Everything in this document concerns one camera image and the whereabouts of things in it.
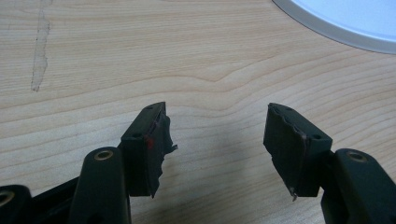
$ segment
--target wooden table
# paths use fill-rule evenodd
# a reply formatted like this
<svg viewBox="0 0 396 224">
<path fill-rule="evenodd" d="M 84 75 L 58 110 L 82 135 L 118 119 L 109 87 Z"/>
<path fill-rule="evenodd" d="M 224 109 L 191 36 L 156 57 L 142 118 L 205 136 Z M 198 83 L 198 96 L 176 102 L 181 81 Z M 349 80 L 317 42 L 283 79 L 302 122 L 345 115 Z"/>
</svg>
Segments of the wooden table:
<svg viewBox="0 0 396 224">
<path fill-rule="evenodd" d="M 396 180 L 394 55 L 318 35 L 270 0 L 0 4 L 0 186 L 37 195 L 77 176 L 160 101 L 179 150 L 155 198 L 132 198 L 134 223 L 323 223 L 320 197 L 293 203 L 262 145 L 271 102 Z"/>
</svg>

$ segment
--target light wood tabletop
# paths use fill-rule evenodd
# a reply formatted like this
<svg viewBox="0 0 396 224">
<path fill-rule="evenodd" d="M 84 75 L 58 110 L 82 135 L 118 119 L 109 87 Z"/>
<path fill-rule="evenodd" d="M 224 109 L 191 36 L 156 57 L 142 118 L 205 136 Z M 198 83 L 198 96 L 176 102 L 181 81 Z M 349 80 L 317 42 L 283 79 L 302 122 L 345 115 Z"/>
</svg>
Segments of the light wood tabletop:
<svg viewBox="0 0 396 224">
<path fill-rule="evenodd" d="M 0 2 L 0 186 L 33 195 L 115 147 L 165 101 L 178 150 L 133 223 L 324 223 L 292 198 L 262 145 L 288 105 L 396 180 L 396 56 L 305 28 L 270 0 Z"/>
</svg>

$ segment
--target wood grain surface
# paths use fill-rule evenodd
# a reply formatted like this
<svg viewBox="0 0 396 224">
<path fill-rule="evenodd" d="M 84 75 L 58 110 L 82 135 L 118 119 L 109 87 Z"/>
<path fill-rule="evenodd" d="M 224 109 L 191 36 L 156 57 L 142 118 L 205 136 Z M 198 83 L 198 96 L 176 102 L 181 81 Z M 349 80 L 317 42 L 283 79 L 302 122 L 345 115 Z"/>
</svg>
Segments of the wood grain surface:
<svg viewBox="0 0 396 224">
<path fill-rule="evenodd" d="M 396 180 L 396 57 L 332 41 L 270 0 L 1 0 L 0 186 L 33 195 L 116 146 L 165 101 L 179 150 L 134 223 L 324 223 L 262 145 L 267 105 L 293 107 Z"/>
</svg>

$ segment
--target black plastic part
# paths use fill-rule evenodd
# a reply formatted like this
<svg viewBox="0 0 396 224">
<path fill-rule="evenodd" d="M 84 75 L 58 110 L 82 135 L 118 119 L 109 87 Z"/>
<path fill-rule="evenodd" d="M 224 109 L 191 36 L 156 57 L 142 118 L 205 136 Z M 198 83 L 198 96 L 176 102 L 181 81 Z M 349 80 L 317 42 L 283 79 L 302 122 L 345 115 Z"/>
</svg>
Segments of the black plastic part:
<svg viewBox="0 0 396 224">
<path fill-rule="evenodd" d="M 320 164 L 332 139 L 295 110 L 268 105 L 263 143 L 293 196 L 317 197 Z"/>
<path fill-rule="evenodd" d="M 32 223 L 66 223 L 77 187 L 78 177 L 41 193 L 32 201 Z"/>
<path fill-rule="evenodd" d="M 396 223 L 396 185 L 373 157 L 339 149 L 333 169 L 348 211 L 346 223 Z"/>
<path fill-rule="evenodd" d="M 131 196 L 154 197 L 165 154 L 172 152 L 165 102 L 145 107 L 121 138 L 127 187 Z"/>
<path fill-rule="evenodd" d="M 31 201 L 30 191 L 25 186 L 0 187 L 0 223 L 28 223 L 31 218 L 29 211 Z"/>
<path fill-rule="evenodd" d="M 67 223 L 131 223 L 118 148 L 98 148 L 85 157 Z"/>
</svg>

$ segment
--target table surface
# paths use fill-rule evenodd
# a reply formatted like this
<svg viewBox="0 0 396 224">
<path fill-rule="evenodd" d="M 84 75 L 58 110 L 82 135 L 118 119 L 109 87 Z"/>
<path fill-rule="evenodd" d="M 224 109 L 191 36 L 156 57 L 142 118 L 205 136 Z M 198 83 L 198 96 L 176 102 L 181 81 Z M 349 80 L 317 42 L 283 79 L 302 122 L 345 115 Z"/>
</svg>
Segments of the table surface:
<svg viewBox="0 0 396 224">
<path fill-rule="evenodd" d="M 318 35 L 269 0 L 2 0 L 0 186 L 33 195 L 165 101 L 179 149 L 135 223 L 323 223 L 262 145 L 288 105 L 396 180 L 396 57 Z"/>
</svg>

